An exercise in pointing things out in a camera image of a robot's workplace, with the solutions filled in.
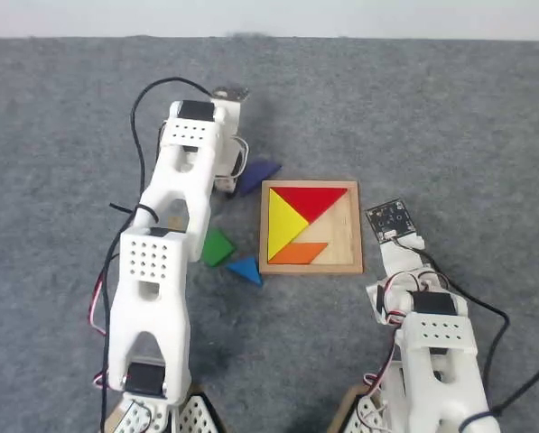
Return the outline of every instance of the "green puzzle piece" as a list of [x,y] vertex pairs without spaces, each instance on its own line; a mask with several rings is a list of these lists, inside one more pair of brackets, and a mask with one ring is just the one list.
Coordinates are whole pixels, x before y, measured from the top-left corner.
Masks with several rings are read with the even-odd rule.
[[218,228],[211,228],[205,237],[201,259],[209,266],[217,266],[235,251],[235,246]]

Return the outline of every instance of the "purple triangle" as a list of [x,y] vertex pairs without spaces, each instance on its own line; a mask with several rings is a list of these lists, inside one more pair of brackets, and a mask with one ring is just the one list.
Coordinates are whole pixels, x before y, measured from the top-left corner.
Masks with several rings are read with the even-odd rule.
[[237,192],[241,196],[245,196],[259,187],[262,181],[273,176],[279,169],[281,169],[281,164],[269,160],[259,159],[249,162],[243,174],[239,176]]

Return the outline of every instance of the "blue triangle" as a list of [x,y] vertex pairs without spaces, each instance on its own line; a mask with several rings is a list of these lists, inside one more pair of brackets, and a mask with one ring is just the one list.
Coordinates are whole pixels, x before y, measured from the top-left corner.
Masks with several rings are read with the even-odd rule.
[[227,265],[227,269],[247,278],[257,286],[263,285],[261,275],[259,275],[259,271],[257,270],[257,262],[253,257],[247,257],[246,259],[230,263]]
[[245,196],[245,194],[260,186],[262,181],[274,175],[279,169],[281,169],[280,164],[269,160],[259,159],[249,162],[243,174],[239,176],[237,191],[240,195]]

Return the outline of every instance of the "black circuit board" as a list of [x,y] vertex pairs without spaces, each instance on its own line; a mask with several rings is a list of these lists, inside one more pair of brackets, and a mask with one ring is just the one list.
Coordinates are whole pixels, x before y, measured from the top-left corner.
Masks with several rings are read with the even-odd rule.
[[415,232],[414,222],[400,198],[372,207],[366,214],[380,244]]

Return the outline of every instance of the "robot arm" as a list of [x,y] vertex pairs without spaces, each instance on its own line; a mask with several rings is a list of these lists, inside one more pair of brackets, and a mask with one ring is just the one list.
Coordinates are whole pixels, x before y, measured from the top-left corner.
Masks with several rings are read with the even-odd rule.
[[[225,90],[214,95],[210,102],[171,105],[151,183],[120,239],[108,384],[152,412],[151,431],[155,433],[166,427],[163,421],[170,411],[176,428],[178,408],[191,384],[187,263],[200,258],[213,184],[219,180],[222,189],[235,186],[232,171],[241,152],[239,142],[232,137],[244,97],[234,98]],[[245,163],[246,157],[242,157],[241,164]],[[157,225],[175,200],[184,200],[187,205],[189,222],[184,230]],[[154,336],[162,359],[133,356],[133,344],[143,332]]]
[[[449,292],[447,278],[410,249],[422,250],[424,244],[413,224],[400,228],[399,220],[409,219],[401,202],[373,212],[395,218],[376,226],[383,218],[368,214],[388,277],[368,287],[367,294],[376,320],[398,325],[395,344],[401,354],[379,383],[383,421],[393,433],[457,433],[467,417],[488,410],[466,300]],[[488,417],[468,425],[465,433],[499,431]]]

